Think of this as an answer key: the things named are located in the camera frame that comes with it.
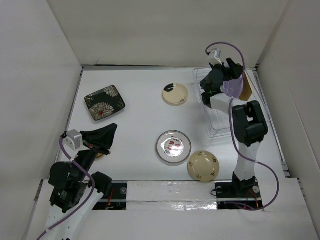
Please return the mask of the small yellow patterned plate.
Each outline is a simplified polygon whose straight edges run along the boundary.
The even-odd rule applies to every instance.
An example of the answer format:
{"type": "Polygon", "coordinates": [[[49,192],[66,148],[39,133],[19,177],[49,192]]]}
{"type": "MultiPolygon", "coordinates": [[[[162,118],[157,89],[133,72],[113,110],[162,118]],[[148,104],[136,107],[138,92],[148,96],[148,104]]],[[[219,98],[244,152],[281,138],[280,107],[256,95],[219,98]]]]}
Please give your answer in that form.
{"type": "Polygon", "coordinates": [[[99,154],[96,156],[96,159],[100,159],[100,158],[103,157],[103,156],[104,156],[104,154],[99,153],[99,154]]]}

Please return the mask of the lilac round plate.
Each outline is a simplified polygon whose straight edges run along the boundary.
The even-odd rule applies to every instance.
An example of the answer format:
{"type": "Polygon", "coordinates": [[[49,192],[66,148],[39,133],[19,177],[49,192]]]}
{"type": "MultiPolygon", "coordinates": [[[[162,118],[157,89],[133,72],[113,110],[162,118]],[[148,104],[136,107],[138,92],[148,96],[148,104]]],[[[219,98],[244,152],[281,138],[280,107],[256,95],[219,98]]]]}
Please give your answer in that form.
{"type": "Polygon", "coordinates": [[[239,99],[244,90],[244,74],[237,79],[224,81],[222,91],[228,97],[239,99]]]}

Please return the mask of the woven bamboo tray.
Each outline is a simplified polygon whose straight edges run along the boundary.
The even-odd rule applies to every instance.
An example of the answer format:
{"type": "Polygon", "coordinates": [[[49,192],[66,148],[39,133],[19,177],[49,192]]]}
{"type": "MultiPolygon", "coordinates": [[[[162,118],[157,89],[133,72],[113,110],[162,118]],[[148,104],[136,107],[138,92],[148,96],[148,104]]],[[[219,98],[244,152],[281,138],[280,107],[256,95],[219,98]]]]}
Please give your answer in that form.
{"type": "Polygon", "coordinates": [[[248,102],[251,95],[252,95],[252,89],[251,89],[251,86],[249,84],[249,81],[248,81],[248,78],[247,78],[247,75],[244,74],[244,80],[243,80],[243,90],[241,92],[241,95],[237,98],[238,100],[241,100],[241,101],[245,101],[245,102],[248,102]]]}

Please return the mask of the black floral rectangular plate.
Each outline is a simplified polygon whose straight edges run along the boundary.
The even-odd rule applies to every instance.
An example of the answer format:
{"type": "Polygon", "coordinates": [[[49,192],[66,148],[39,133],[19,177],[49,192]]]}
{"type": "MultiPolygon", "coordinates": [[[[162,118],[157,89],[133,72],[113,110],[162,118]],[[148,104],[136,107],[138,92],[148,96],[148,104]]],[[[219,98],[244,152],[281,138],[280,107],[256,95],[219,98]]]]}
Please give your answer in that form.
{"type": "Polygon", "coordinates": [[[126,107],[115,85],[107,86],[85,96],[84,101],[94,121],[108,118],[126,107]]]}

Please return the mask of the cream plate with black patch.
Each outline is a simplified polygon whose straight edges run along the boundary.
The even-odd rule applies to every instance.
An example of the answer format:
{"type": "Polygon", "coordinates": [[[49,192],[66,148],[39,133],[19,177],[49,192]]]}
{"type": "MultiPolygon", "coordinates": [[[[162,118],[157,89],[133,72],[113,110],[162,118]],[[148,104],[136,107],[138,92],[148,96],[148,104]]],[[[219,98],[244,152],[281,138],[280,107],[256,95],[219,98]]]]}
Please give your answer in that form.
{"type": "Polygon", "coordinates": [[[187,88],[179,83],[170,83],[162,90],[163,99],[171,105],[184,104],[189,96],[187,88]]]}

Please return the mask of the white plate with red characters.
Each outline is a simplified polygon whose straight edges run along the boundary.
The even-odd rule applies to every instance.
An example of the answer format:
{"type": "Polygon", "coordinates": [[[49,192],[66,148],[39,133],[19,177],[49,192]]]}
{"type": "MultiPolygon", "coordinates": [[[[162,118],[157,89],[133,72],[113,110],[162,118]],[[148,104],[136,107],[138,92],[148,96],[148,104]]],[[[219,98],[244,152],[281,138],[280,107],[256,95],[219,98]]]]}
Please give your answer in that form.
{"type": "Polygon", "coordinates": [[[192,151],[192,143],[181,131],[164,132],[156,141],[157,155],[167,164],[178,165],[186,161],[192,151]]]}

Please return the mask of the cream plate with small flowers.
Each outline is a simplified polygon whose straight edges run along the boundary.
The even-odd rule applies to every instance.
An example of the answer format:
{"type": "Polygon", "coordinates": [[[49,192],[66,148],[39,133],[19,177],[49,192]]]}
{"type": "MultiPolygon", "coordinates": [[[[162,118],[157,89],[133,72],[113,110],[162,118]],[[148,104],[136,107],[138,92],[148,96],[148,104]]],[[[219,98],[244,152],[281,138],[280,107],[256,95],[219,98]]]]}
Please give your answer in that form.
{"type": "Polygon", "coordinates": [[[187,170],[193,180],[211,182],[219,175],[220,163],[211,152],[197,151],[189,157],[187,170]]]}

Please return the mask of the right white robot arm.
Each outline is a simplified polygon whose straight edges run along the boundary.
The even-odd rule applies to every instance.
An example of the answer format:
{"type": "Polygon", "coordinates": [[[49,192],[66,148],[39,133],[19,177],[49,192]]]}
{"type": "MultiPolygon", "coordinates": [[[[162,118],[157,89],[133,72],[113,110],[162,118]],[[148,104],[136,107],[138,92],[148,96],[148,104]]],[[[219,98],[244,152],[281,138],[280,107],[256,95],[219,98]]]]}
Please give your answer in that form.
{"type": "Polygon", "coordinates": [[[201,100],[210,108],[228,115],[232,140],[237,143],[237,164],[232,181],[222,184],[223,198],[243,198],[256,186],[255,164],[261,142],[268,133],[267,122],[257,100],[240,99],[245,88],[244,68],[227,58],[211,66],[201,80],[201,100]]]}

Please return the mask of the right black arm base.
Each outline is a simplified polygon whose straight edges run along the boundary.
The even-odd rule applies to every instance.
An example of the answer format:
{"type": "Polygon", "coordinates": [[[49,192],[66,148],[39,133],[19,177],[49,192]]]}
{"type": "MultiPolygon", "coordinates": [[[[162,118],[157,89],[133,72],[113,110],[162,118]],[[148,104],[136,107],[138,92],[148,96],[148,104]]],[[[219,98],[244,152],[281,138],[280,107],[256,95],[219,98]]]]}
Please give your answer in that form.
{"type": "Polygon", "coordinates": [[[236,192],[231,181],[218,181],[210,194],[216,198],[218,210],[248,210],[263,207],[258,182],[251,188],[236,192]]]}

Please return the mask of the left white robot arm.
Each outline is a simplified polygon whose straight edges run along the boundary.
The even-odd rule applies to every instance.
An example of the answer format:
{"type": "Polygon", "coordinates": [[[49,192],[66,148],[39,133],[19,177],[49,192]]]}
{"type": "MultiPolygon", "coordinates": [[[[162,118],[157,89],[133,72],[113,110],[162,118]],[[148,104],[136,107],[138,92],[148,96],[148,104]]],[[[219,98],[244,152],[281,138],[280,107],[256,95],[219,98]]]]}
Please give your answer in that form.
{"type": "Polygon", "coordinates": [[[59,146],[67,161],[58,161],[49,171],[53,186],[45,230],[40,240],[75,240],[88,214],[102,198],[112,193],[112,178],[89,170],[98,155],[109,155],[118,126],[112,123],[92,131],[65,131],[59,146]]]}

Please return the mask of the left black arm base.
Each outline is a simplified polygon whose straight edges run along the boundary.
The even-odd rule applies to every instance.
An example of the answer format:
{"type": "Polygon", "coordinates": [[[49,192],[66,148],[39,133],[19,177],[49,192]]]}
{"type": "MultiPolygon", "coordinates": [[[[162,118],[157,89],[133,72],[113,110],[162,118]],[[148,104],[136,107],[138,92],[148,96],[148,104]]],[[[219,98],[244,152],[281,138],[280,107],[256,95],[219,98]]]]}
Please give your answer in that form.
{"type": "Polygon", "coordinates": [[[127,209],[127,181],[113,181],[110,193],[93,207],[96,211],[122,211],[127,209]]]}

